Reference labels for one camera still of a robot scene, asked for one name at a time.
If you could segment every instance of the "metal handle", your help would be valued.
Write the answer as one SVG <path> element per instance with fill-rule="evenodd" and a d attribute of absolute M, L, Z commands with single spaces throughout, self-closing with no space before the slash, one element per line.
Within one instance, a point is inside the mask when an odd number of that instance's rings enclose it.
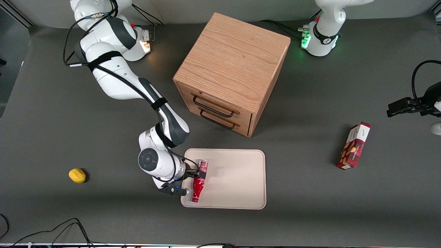
<path fill-rule="evenodd" d="M 194 95 L 194 97 L 193 97 L 193 102 L 194 102 L 197 106 L 199 106 L 199 107 L 203 107 L 203 108 L 205 108 L 205 109 L 207 109 L 207 110 L 209 110 L 209 111 L 211 111 L 211 112 L 213 112 L 213 113 L 216 113 L 216 114 L 218 114 L 218 115 L 220 115 L 220 116 L 223 116 L 223 117 L 225 117 L 225 118 L 231 118 L 231 117 L 233 116 L 233 114 L 234 114 L 234 111 L 231 111 L 231 114 L 230 114 L 230 115 L 226 115 L 226 114 L 224 114 L 224 113 L 221 113 L 221 112 L 219 112 L 219 111 L 217 111 L 217 110 L 215 110 L 215 109 L 210 108 L 209 106 L 205 106 L 205 105 L 203 105 L 202 103 L 197 102 L 197 101 L 196 101 L 196 98 L 198 98 L 198 96 L 197 96 L 197 95 Z"/>
<path fill-rule="evenodd" d="M 230 130 L 231 130 L 231 129 L 233 129 L 233 128 L 236 126 L 235 123 L 233 123 L 233 126 L 231 126 L 231 127 L 226 126 L 226 125 L 224 125 L 224 124 L 222 124 L 222 123 L 220 123 L 220 122 L 217 122 L 217 121 L 215 121 L 215 120 L 213 120 L 213 119 L 210 119 L 210 118 L 208 118 L 208 117 L 202 115 L 203 112 L 204 112 L 204 110 L 201 109 L 200 116 L 201 116 L 202 118 L 207 119 L 207 120 L 209 120 L 209 121 L 211 121 L 211 122 L 213 122 L 213 123 L 216 123 L 216 124 L 218 124 L 219 126 L 222 126 L 222 127 L 226 128 L 226 129 L 230 129 Z"/>

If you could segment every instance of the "red bottle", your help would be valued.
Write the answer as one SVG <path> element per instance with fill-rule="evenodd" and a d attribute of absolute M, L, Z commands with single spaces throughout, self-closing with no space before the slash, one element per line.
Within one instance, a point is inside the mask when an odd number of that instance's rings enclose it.
<path fill-rule="evenodd" d="M 199 202 L 199 195 L 205 185 L 205 176 L 207 173 L 208 161 L 204 159 L 199 159 L 199 176 L 193 179 L 193 198 L 192 202 Z"/>

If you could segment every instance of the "wooden cabinet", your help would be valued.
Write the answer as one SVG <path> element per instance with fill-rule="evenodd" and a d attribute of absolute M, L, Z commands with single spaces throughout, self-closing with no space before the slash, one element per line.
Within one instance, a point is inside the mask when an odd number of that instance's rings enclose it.
<path fill-rule="evenodd" d="M 214 13 L 173 81 L 192 113 L 251 137 L 290 41 Z"/>

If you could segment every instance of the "gray table surface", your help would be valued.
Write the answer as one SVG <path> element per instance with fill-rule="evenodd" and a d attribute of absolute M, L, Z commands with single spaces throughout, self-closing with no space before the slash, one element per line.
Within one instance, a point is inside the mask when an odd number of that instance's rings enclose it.
<path fill-rule="evenodd" d="M 40 27 L 0 120 L 0 210 L 11 223 L 2 242 L 78 217 L 92 240 L 112 243 L 440 247 L 441 137 L 429 132 L 437 119 L 386 116 L 389 103 L 411 96 L 415 66 L 441 59 L 433 15 L 348 20 L 322 58 L 293 41 L 251 139 L 190 113 L 172 81 L 203 27 L 157 27 L 153 52 L 129 65 L 188 123 L 176 152 L 265 153 L 266 207 L 190 209 L 159 193 L 136 162 L 138 135 L 157 123 L 151 108 L 111 99 L 88 68 L 65 67 L 66 30 Z M 440 79 L 438 65 L 421 68 L 417 91 Z M 371 132 L 358 167 L 342 171 L 335 163 L 360 121 Z M 75 167 L 89 183 L 67 177 Z M 59 241 L 84 242 L 75 229 Z"/>

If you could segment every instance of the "lemon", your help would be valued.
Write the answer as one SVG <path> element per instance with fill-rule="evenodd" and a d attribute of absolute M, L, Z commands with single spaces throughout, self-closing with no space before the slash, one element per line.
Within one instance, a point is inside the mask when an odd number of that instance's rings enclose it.
<path fill-rule="evenodd" d="M 78 184 L 86 181 L 86 174 L 83 170 L 78 168 L 71 169 L 71 171 L 69 171 L 69 177 L 72 179 L 72 181 Z"/>

